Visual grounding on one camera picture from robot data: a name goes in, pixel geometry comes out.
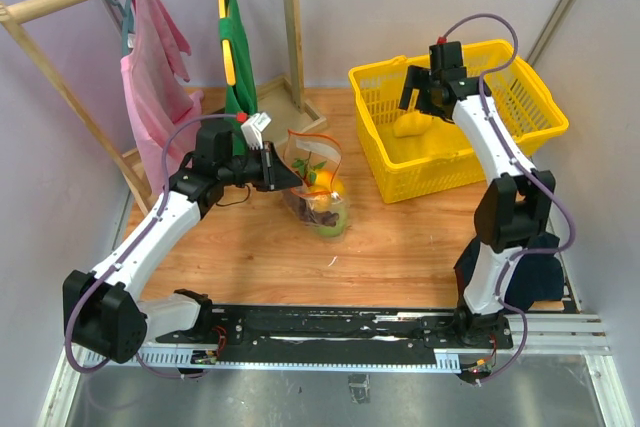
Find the green cabbage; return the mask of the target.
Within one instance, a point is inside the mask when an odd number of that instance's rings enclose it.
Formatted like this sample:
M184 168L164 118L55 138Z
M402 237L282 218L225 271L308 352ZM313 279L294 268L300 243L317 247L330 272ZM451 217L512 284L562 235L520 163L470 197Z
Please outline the green cabbage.
M332 226L316 225L315 232L323 239L338 240L344 237L347 228L347 223L336 223Z

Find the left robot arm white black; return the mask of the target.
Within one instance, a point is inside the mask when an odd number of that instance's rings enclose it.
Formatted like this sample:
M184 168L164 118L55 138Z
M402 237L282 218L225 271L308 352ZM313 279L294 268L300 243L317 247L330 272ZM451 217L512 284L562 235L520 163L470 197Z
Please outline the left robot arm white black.
M123 364L163 335L181 332L200 343L215 332L213 304L204 294L181 289L149 302L140 295L174 245L220 203L226 187L274 192L301 186L262 137L270 122L265 112L195 118L196 146L175 173L168 168L169 150L162 150L163 190L149 213L107 258L88 272L71 272L63 283L65 353L74 369L86 370L73 345Z

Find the dark red grapes bunch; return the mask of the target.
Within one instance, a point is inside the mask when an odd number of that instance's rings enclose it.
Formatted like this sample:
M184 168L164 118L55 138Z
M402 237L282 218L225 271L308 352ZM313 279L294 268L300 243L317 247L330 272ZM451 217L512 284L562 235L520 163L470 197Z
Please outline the dark red grapes bunch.
M311 199L294 197L292 211L297 219L312 226L343 229L347 221L347 203L331 198L329 206L318 207Z

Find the orange yellow fruit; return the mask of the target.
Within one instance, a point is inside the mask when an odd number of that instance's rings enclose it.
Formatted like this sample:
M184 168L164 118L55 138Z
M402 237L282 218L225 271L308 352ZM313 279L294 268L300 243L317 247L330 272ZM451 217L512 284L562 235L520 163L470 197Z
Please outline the orange yellow fruit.
M314 171L313 186L322 188L323 190L337 192L341 196L344 196L346 192L341 178L336 173L326 169Z

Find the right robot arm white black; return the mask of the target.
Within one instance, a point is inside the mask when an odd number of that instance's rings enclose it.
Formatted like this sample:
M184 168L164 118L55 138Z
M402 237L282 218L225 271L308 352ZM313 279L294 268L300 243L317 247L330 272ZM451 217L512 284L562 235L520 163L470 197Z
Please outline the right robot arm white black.
M479 254L447 328L474 347L501 328L508 285L520 257L545 230L555 179L521 152L484 77L468 75L460 43L438 40L429 59L427 68L409 66L399 106L407 109L414 100L420 113L459 127L487 181L474 213Z

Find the yellow mango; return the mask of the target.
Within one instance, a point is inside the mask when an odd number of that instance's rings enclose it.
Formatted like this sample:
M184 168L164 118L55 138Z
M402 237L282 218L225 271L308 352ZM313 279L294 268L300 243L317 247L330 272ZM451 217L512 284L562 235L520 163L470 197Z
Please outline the yellow mango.
M392 132L396 138L421 136L432 126L434 118L421 113L411 111L399 116L393 123Z

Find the clear zip top bag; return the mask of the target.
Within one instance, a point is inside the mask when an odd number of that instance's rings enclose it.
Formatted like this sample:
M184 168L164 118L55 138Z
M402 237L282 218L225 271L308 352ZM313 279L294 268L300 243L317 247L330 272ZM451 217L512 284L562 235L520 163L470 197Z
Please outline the clear zip top bag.
M283 192L287 207L320 238L343 238L349 223L349 196L340 175L340 144L326 134L290 130L283 154L285 164L302 181L301 186Z

